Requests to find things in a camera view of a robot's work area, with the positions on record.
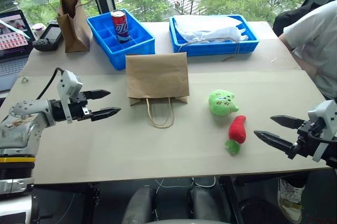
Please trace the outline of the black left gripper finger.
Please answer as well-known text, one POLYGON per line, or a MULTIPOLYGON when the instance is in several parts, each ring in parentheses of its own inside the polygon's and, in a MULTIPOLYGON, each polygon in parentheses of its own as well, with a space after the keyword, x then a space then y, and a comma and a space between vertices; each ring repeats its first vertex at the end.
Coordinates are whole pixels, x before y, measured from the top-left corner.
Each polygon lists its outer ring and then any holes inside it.
POLYGON ((97 121, 97 120, 109 118, 117 114, 120 110, 121 108, 118 108, 118 107, 103 108, 101 110, 91 112, 90 119, 91 121, 97 121))
POLYGON ((103 89, 98 89, 98 90, 89 90, 89 91, 84 91, 83 92, 83 97, 85 100, 94 100, 94 99, 101 99, 105 96, 110 95, 111 92, 103 89))

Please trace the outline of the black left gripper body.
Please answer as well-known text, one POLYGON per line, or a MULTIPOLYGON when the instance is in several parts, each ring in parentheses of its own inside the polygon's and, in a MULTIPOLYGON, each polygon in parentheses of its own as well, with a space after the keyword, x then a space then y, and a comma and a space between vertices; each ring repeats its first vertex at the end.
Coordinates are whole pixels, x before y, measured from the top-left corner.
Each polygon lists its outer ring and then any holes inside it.
POLYGON ((92 99, 92 91, 79 92, 76 97, 70 98, 68 107, 73 120, 91 119, 92 113, 87 108, 89 99, 92 99))

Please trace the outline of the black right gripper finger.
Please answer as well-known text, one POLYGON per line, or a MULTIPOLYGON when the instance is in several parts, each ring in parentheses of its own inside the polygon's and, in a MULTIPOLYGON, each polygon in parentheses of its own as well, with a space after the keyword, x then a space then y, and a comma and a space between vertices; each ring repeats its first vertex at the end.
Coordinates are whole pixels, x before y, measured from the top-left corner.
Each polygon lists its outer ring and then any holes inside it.
POLYGON ((278 150, 281 150, 282 152, 286 153, 288 156, 295 156, 294 153, 291 153, 291 149, 293 144, 289 141, 286 141, 282 138, 280 138, 277 135, 274 135, 267 131, 260 131, 255 130, 254 134, 263 142, 268 144, 269 146, 272 146, 278 150))
POLYGON ((270 118, 279 125, 290 129, 298 129, 305 122, 303 119, 294 118, 287 115, 275 115, 271 116, 270 118))

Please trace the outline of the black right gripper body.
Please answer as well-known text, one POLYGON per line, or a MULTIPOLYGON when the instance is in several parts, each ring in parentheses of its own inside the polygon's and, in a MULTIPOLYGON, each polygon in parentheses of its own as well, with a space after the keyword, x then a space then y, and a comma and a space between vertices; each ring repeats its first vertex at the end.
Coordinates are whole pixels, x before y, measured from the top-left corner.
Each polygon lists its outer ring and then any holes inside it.
POLYGON ((296 155, 301 155, 312 156, 313 160, 329 160, 329 143, 322 142, 320 138, 324 127, 322 118, 315 122, 296 119, 291 128, 297 130, 298 139, 288 150, 288 157, 293 159, 296 155))

